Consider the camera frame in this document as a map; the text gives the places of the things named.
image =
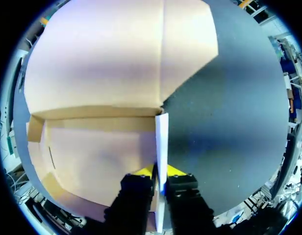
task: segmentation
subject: wire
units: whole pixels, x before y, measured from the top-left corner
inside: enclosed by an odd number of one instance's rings
[[[14,182],[13,186],[14,186],[14,194],[15,194],[15,192],[16,192],[16,183],[15,183],[15,180],[13,179],[13,177],[10,174],[8,174],[8,173],[5,173],[5,174],[8,175],[12,179],[12,181]]]
[[[8,157],[8,153],[6,154],[6,156],[2,159],[2,162],[5,160],[5,158],[7,158]]]
[[[32,47],[32,42],[28,40],[28,38],[25,38],[29,43],[30,43],[30,46]]]

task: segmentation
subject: cardboard edge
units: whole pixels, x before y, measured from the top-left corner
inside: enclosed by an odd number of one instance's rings
[[[155,117],[156,159],[158,168],[158,194],[155,211],[156,231],[163,231],[165,212],[165,184],[168,167],[168,134],[169,114],[161,114]]]

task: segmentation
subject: cardboard flap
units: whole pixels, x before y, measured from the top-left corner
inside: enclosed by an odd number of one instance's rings
[[[25,74],[31,114],[159,107],[218,53],[201,0],[75,0],[50,19]]]
[[[165,0],[161,101],[218,55],[210,7],[201,0]]]
[[[42,131],[44,126],[44,120],[36,116],[31,115],[29,124],[27,126],[27,138],[28,142],[40,143]]]
[[[163,0],[75,0],[30,56],[31,114],[89,105],[159,107]]]
[[[54,172],[61,187],[89,201],[111,205],[127,173],[156,162],[154,118],[141,119],[145,130],[124,131],[118,124],[132,127],[130,122],[139,122],[137,118],[47,121]],[[112,130],[101,130],[104,123]]]

